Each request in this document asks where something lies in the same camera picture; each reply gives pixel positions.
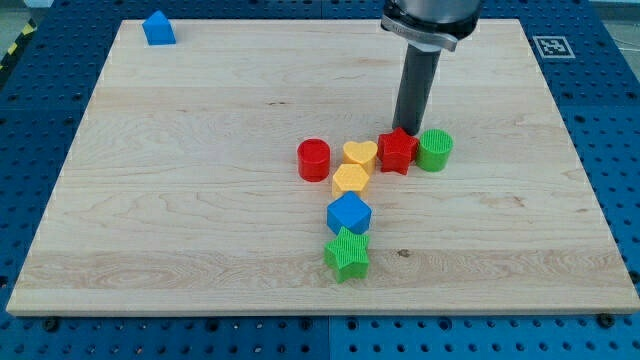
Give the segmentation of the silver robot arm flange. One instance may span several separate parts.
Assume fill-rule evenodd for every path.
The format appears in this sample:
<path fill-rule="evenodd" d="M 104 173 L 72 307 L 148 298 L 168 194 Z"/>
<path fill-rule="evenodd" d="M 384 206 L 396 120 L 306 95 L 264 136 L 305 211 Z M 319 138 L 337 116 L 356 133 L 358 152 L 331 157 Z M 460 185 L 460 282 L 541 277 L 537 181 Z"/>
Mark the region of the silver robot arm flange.
<path fill-rule="evenodd" d="M 388 0 L 381 28 L 422 52 L 454 52 L 476 28 L 481 0 Z"/>

